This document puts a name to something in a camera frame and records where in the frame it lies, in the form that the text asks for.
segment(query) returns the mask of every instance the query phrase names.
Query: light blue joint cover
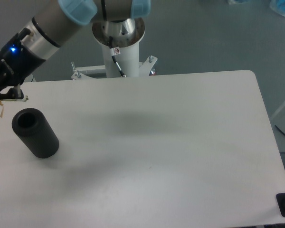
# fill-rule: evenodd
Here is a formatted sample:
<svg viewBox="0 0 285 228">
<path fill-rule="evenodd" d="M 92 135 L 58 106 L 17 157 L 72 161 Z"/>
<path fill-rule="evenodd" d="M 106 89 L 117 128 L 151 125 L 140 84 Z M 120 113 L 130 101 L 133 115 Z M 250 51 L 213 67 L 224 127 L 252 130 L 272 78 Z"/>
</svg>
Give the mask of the light blue joint cover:
<svg viewBox="0 0 285 228">
<path fill-rule="evenodd" d="M 133 0 L 131 18 L 142 18 L 148 16 L 151 11 L 151 0 Z"/>
<path fill-rule="evenodd" d="M 58 0 L 58 3 L 65 15 L 80 26 L 89 24 L 97 13 L 93 0 Z"/>
</svg>

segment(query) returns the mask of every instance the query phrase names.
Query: bolt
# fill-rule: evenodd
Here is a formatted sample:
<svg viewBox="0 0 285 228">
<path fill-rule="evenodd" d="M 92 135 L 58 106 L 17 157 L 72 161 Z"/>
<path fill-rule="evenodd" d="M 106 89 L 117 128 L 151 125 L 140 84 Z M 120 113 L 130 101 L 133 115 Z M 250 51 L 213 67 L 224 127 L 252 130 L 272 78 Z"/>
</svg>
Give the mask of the bolt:
<svg viewBox="0 0 285 228">
<path fill-rule="evenodd" d="M 72 65 L 73 71 L 76 71 L 75 63 L 71 62 L 71 65 Z"/>
<path fill-rule="evenodd" d="M 81 78 L 81 74 L 80 74 L 79 70 L 77 71 L 77 74 L 78 74 L 77 77 Z"/>
<path fill-rule="evenodd" d="M 149 63 L 151 63 L 153 59 L 154 59 L 153 56 L 149 56 Z"/>
<path fill-rule="evenodd" d="M 155 75 L 155 72 L 156 72 L 156 71 L 155 71 L 155 69 L 153 68 L 153 69 L 150 71 L 150 75 L 151 75 L 151 76 Z"/>
</svg>

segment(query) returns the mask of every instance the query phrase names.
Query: white table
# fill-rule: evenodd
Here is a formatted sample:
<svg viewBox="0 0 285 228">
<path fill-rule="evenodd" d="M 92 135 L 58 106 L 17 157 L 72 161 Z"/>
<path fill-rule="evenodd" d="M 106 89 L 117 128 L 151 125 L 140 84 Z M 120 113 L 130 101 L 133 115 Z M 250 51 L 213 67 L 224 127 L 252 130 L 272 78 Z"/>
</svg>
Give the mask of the white table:
<svg viewBox="0 0 285 228">
<path fill-rule="evenodd" d="M 285 171 L 250 71 L 27 83 L 0 119 L 0 228 L 223 228 L 285 223 Z M 42 160 L 11 128 L 34 107 Z"/>
</svg>

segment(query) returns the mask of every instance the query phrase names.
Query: black foam tube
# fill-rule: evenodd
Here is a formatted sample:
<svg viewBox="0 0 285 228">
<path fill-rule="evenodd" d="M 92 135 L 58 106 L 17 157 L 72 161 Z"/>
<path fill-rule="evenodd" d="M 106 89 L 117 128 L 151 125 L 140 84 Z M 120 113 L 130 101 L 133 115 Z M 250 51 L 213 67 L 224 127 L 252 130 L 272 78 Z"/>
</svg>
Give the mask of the black foam tube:
<svg viewBox="0 0 285 228">
<path fill-rule="evenodd" d="M 16 135 L 38 158 L 48 158 L 59 148 L 59 140 L 42 112 L 34 108 L 23 109 L 12 120 Z"/>
</svg>

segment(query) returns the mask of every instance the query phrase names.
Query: cylinder opening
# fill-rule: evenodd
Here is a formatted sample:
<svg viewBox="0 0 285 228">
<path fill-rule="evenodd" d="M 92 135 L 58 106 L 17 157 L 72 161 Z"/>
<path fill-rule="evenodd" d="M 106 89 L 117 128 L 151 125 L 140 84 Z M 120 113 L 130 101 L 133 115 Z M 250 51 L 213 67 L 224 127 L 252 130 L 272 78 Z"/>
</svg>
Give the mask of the cylinder opening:
<svg viewBox="0 0 285 228">
<path fill-rule="evenodd" d="M 33 113 L 23 113 L 18 118 L 18 125 L 22 128 L 30 128 L 36 122 L 36 117 Z"/>
</svg>

